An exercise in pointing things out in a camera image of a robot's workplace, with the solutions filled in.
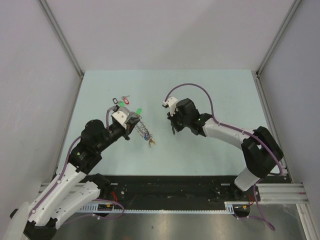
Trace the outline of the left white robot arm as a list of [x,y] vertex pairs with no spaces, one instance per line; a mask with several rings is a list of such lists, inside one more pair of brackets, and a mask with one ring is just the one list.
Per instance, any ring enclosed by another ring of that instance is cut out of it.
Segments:
[[140,118],[112,116],[112,124],[105,126],[99,119],[86,123],[81,135],[71,144],[62,170],[32,202],[23,203],[10,214],[6,240],[51,240],[63,223],[87,203],[105,200],[111,193],[111,182],[97,173],[89,177],[81,189],[68,195],[71,189],[89,175],[102,160],[102,152],[121,137],[129,140]]

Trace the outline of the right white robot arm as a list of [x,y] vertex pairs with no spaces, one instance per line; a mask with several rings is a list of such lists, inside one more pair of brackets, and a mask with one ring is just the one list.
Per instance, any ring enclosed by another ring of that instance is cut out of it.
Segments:
[[169,110],[167,119],[173,133],[188,128],[196,136],[215,138],[242,150],[246,167],[230,188],[231,196],[237,201],[247,197],[249,188],[269,175],[284,157],[276,140],[263,126],[246,130],[215,121],[208,113],[200,114],[189,98],[178,100],[170,97],[162,106]]

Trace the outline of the metal disc keyring organiser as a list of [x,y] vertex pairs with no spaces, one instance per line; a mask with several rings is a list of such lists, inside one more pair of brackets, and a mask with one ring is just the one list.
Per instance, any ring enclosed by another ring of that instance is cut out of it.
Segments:
[[142,121],[142,116],[138,115],[136,112],[134,112],[134,116],[139,119],[139,122],[134,127],[136,131],[139,133],[139,135],[143,139],[144,139],[144,134],[148,136],[148,140],[145,140],[145,139],[144,140],[147,141],[149,148],[151,148],[151,145],[156,145],[156,141],[154,140],[152,133],[147,128],[145,123]]

